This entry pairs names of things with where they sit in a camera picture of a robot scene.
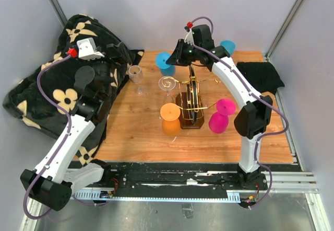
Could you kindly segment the pink wine glass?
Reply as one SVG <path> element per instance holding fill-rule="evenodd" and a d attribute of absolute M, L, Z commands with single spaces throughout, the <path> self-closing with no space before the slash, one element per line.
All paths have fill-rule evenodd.
<path fill-rule="evenodd" d="M 236 111 L 235 103 L 230 99 L 220 99 L 216 103 L 216 112 L 209 120 L 209 129 L 216 134 L 223 133 L 229 125 L 229 116 Z"/>

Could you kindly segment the blue wine glass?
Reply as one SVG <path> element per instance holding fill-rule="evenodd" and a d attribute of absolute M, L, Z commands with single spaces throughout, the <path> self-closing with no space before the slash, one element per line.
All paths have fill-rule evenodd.
<path fill-rule="evenodd" d="M 223 40 L 220 42 L 220 45 L 224 47 L 230 55 L 233 55 L 235 48 L 236 48 L 236 44 L 233 41 Z"/>
<path fill-rule="evenodd" d="M 175 76 L 175 66 L 166 63 L 170 56 L 168 52 L 160 52 L 156 56 L 156 66 L 159 68 L 162 76 Z"/>

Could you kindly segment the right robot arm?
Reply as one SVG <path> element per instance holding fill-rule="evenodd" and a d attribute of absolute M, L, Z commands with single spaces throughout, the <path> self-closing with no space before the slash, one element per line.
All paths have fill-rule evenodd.
<path fill-rule="evenodd" d="M 166 63 L 190 66 L 194 61 L 199 61 L 225 84 L 234 97 L 240 109 L 234 126 L 242 139 L 236 182 L 240 188 L 249 189 L 260 178 L 260 137 L 270 122 L 273 101 L 270 96 L 262 96 L 252 87 L 225 47 L 214 44 L 208 25 L 194 26 L 188 22 L 185 30 L 186 37 L 178 40 Z"/>

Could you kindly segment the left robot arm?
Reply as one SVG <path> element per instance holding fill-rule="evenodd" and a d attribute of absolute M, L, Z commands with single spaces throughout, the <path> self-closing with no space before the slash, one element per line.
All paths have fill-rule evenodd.
<path fill-rule="evenodd" d="M 111 166 L 101 160 L 94 159 L 88 165 L 67 175 L 66 170 L 73 156 L 91 132 L 106 119 L 111 108 L 110 90 L 107 85 L 112 82 L 108 64 L 79 68 L 75 74 L 74 88 L 81 94 L 72 112 L 51 100 L 41 86 L 41 77 L 49 69 L 72 58 L 93 60 L 111 55 L 113 62 L 126 63 L 123 43 L 108 44 L 103 53 L 96 47 L 92 38 L 79 40 L 75 48 L 67 51 L 65 58 L 45 67 L 37 76 L 37 86 L 41 95 L 53 106 L 60 109 L 67 117 L 67 124 L 48 154 L 35 166 L 34 170 L 24 170 L 20 180 L 26 190 L 23 199 L 25 214 L 36 219 L 27 209 L 27 199 L 31 198 L 59 211 L 65 207 L 74 193 L 82 188 L 97 183 L 101 187 L 111 182 L 118 187 Z"/>

